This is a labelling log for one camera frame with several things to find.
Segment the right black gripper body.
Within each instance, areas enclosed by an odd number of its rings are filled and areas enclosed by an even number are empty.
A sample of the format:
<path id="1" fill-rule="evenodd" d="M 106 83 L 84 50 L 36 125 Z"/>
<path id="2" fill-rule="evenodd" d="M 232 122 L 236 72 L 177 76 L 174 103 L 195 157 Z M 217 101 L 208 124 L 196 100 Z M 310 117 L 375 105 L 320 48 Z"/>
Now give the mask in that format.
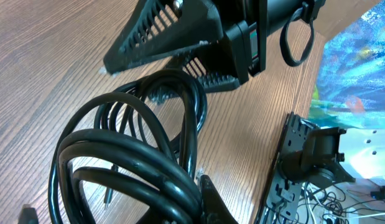
<path id="1" fill-rule="evenodd" d="M 325 0 L 259 0 L 240 1 L 241 9 L 233 1 L 222 2 L 220 10 L 228 27 L 220 41 L 225 59 L 216 59 L 219 68 L 210 72 L 211 83 L 241 85 L 266 69 L 267 37 L 281 30 L 279 45 L 284 62 L 290 67 L 303 63 L 311 53 L 315 40 L 313 22 L 325 5 Z M 299 59 L 292 56 L 287 40 L 290 24 L 302 20 L 310 27 L 310 38 Z"/>

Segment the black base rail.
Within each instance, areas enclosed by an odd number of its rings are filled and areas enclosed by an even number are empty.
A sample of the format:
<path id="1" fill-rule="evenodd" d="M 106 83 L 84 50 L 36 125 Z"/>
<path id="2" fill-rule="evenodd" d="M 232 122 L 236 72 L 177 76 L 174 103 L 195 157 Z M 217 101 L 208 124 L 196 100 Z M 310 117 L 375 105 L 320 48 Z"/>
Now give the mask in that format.
<path id="1" fill-rule="evenodd" d="M 299 165 L 301 150 L 309 132 L 317 128 L 318 126 L 293 112 L 287 115 L 255 224 L 286 223 L 294 220 L 304 182 Z"/>

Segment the colourful painted board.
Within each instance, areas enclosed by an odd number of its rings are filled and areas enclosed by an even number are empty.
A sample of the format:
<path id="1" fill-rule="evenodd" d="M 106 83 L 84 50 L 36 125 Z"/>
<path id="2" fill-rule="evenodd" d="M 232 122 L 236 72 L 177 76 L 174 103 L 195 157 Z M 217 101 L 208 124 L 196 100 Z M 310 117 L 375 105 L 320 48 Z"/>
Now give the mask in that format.
<path id="1" fill-rule="evenodd" d="M 308 118 L 322 127 L 385 129 L 385 0 L 350 7 L 328 33 Z"/>

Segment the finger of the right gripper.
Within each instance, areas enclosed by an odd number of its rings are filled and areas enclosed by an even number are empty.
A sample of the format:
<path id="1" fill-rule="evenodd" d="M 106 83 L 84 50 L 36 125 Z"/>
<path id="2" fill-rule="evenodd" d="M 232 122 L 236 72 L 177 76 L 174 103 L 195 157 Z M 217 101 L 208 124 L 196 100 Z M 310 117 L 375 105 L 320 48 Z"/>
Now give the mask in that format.
<path id="1" fill-rule="evenodd" d="M 241 67 L 220 46 L 173 56 L 164 68 L 184 71 L 202 85 L 205 93 L 233 91 L 241 85 Z"/>
<path id="2" fill-rule="evenodd" d="M 172 1 L 138 1 L 104 56 L 110 74 L 169 56 L 191 52 L 223 38 L 220 14 L 212 1 L 183 1 L 180 13 Z"/>

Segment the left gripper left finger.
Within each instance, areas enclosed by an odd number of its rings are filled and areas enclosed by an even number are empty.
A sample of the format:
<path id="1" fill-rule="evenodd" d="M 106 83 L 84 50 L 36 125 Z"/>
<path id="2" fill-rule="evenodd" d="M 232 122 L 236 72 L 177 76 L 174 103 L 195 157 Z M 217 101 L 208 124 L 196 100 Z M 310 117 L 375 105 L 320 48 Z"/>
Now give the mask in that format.
<path id="1" fill-rule="evenodd" d="M 18 224 L 39 224 L 39 218 L 35 208 L 29 204 L 23 204 L 17 219 Z"/>

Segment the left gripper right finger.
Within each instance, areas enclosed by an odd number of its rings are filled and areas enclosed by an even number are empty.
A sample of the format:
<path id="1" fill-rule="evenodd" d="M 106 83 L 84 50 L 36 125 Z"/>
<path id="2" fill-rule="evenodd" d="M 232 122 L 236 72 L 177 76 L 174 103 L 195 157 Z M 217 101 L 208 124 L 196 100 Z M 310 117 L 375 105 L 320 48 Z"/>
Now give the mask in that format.
<path id="1" fill-rule="evenodd" d="M 227 209 L 220 194 L 208 175 L 202 175 L 199 179 L 202 198 L 202 224 L 238 224 Z"/>

